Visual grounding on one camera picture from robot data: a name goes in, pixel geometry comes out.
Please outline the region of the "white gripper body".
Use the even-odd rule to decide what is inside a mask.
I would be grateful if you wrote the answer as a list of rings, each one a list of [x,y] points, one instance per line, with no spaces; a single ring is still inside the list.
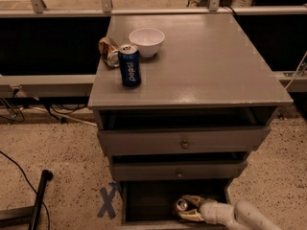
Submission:
[[[234,207],[213,199],[206,199],[200,206],[202,219],[206,223],[232,225],[236,222]]]

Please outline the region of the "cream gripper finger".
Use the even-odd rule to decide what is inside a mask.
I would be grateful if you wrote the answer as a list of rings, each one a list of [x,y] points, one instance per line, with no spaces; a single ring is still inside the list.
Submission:
[[[182,198],[188,203],[193,204],[197,208],[200,208],[202,203],[204,202],[204,198],[198,195],[183,195]]]
[[[201,213],[197,209],[190,211],[179,212],[178,215],[182,219],[191,220],[191,221],[204,221],[204,218],[201,216]]]

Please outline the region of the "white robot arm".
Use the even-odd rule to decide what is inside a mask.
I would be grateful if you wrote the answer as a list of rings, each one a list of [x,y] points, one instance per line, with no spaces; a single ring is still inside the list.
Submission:
[[[175,209],[182,219],[221,224],[228,230],[282,230],[246,200],[231,205],[198,195],[183,195]]]

